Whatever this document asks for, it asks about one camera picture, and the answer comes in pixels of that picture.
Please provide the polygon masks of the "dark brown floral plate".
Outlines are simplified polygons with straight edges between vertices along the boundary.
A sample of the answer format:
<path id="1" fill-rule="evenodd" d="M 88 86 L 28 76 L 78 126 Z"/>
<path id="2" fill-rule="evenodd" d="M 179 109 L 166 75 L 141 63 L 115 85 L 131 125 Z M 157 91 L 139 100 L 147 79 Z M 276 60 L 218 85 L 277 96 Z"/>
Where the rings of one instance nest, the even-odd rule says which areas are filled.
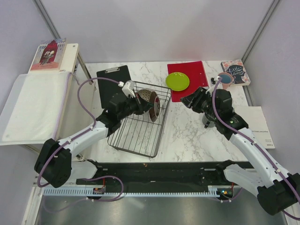
<path id="1" fill-rule="evenodd" d="M 156 92 L 151 92 L 150 103 L 153 104 L 153 107 L 149 110 L 149 116 L 152 122 L 155 122 L 160 114 L 160 99 Z"/>

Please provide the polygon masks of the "green plate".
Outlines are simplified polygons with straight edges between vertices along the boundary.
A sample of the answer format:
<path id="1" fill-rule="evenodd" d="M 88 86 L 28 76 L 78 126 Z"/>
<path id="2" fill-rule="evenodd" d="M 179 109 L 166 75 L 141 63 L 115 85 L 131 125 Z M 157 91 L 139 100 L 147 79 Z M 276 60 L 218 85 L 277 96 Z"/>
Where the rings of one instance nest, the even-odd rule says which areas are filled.
<path id="1" fill-rule="evenodd" d="M 190 84 L 189 77 L 181 72 L 170 73 L 166 77 L 166 85 L 173 91 L 183 91 L 188 88 Z"/>

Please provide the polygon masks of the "grey ceramic mug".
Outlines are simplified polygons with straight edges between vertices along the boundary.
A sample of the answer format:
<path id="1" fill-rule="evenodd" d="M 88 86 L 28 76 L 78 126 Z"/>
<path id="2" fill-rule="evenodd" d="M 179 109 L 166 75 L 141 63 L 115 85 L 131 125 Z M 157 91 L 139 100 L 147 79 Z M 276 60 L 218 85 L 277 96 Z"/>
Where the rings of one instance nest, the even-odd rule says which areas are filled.
<path id="1" fill-rule="evenodd" d="M 210 114 L 204 114 L 202 117 L 202 123 L 204 125 L 204 128 L 213 128 L 215 127 L 215 121 L 216 117 L 214 115 Z"/>

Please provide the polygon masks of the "grey wire dish rack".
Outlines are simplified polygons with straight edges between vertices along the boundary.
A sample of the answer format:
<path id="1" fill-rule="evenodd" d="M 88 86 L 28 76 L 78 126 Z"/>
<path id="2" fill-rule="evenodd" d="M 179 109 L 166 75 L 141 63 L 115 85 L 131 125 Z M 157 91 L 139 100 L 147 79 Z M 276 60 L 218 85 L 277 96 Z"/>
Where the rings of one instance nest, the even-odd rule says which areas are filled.
<path id="1" fill-rule="evenodd" d="M 154 158 L 158 154 L 165 122 L 171 101 L 171 90 L 167 87 L 136 82 L 134 92 L 149 89 L 160 99 L 160 114 L 152 122 L 149 112 L 143 115 L 130 115 L 121 122 L 120 129 L 108 138 L 108 145 L 121 151 Z"/>

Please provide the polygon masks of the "pink plastic cup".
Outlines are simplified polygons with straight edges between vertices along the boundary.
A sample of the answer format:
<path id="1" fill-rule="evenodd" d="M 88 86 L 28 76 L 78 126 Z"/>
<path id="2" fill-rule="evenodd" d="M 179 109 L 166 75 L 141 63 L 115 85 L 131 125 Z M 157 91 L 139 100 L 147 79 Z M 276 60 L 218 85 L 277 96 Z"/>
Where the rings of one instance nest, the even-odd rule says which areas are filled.
<path id="1" fill-rule="evenodd" d="M 233 82 L 233 77 L 231 74 L 227 73 L 227 72 L 222 72 L 220 74 L 218 74 L 218 79 L 221 79 L 221 84 L 222 84 L 222 88 L 224 90 L 227 90 L 228 87 L 232 84 Z"/>

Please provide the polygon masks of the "patterned ceramic bowl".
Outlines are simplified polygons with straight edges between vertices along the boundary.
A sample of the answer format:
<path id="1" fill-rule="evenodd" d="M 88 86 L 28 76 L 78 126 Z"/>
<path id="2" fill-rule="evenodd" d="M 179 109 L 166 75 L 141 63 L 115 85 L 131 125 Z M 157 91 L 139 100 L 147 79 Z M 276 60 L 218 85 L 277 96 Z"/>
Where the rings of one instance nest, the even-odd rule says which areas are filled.
<path id="1" fill-rule="evenodd" d="M 151 97 L 153 95 L 154 91 L 149 90 L 149 89 L 141 89 L 138 90 L 137 94 L 139 95 L 139 97 L 141 97 L 143 100 L 150 102 L 151 101 Z"/>

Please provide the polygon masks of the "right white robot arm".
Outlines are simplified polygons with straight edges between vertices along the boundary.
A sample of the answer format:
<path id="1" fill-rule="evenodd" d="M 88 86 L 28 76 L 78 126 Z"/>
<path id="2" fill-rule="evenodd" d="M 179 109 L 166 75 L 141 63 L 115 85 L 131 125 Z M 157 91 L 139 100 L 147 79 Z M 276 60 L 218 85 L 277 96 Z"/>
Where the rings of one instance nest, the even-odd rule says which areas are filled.
<path id="1" fill-rule="evenodd" d="M 215 88 L 209 93 L 199 87 L 181 102 L 196 113 L 204 113 L 214 122 L 217 131 L 236 146 L 255 172 L 242 169 L 227 160 L 219 165 L 215 180 L 219 184 L 233 182 L 252 193 L 260 206 L 270 215 L 284 212 L 300 202 L 300 175 L 291 174 L 258 142 L 241 116 L 235 113 L 230 92 Z"/>

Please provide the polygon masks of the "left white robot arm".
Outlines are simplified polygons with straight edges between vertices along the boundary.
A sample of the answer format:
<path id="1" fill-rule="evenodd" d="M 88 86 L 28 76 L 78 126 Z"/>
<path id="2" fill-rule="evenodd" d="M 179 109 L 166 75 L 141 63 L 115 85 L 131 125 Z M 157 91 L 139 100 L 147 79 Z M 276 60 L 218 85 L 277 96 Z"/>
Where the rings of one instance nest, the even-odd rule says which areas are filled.
<path id="1" fill-rule="evenodd" d="M 141 115 L 154 104 L 139 93 L 134 97 L 114 94 L 108 107 L 85 129 L 72 136 L 56 141 L 48 139 L 42 146 L 34 170 L 38 173 L 37 185 L 42 188 L 62 186 L 70 178 L 72 159 L 87 147 L 105 139 L 120 128 L 121 121 L 129 115 Z"/>

